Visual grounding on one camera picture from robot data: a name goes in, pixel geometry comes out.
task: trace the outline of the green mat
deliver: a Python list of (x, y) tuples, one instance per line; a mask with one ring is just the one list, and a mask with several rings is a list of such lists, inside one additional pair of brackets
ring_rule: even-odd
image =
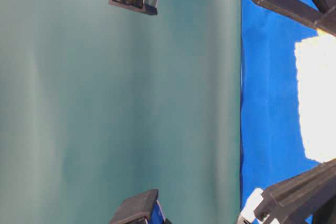
[(0, 6), (0, 223), (107, 224), (150, 188), (175, 224), (234, 223), (240, 0)]

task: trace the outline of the white foam block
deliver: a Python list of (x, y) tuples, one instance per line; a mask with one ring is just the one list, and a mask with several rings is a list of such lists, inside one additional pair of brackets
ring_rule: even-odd
[(300, 127), (306, 157), (336, 158), (336, 37), (323, 34), (296, 43)]

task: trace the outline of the white plastic part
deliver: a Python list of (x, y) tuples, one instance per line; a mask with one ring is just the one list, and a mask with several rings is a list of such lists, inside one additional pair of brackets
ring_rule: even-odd
[(271, 224), (280, 224), (280, 222), (278, 221), (278, 219), (274, 219)]
[(259, 206), (259, 204), (263, 201), (263, 197), (261, 194), (263, 190), (260, 188), (256, 188), (253, 193), (248, 197), (245, 207), (241, 211), (240, 215), (244, 217), (248, 222), (252, 223), (256, 216), (254, 215), (254, 210)]

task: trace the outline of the blue fabric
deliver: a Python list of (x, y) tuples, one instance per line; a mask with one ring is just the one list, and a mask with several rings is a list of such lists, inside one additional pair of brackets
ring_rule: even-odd
[(302, 144), (294, 54), (295, 42), (316, 34), (242, 0), (243, 205), (256, 187), (266, 188), (317, 165), (305, 157)]
[(160, 207), (158, 204), (155, 204), (151, 220), (148, 222), (148, 224), (162, 224), (162, 223), (163, 223), (163, 216)]

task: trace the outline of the blue cloth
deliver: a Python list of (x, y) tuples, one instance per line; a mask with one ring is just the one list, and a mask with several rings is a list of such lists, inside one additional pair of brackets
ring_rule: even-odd
[[(301, 0), (312, 5), (311, 0)], [(242, 0), (242, 204), (266, 188), (317, 165), (300, 134), (295, 42), (316, 31)]]

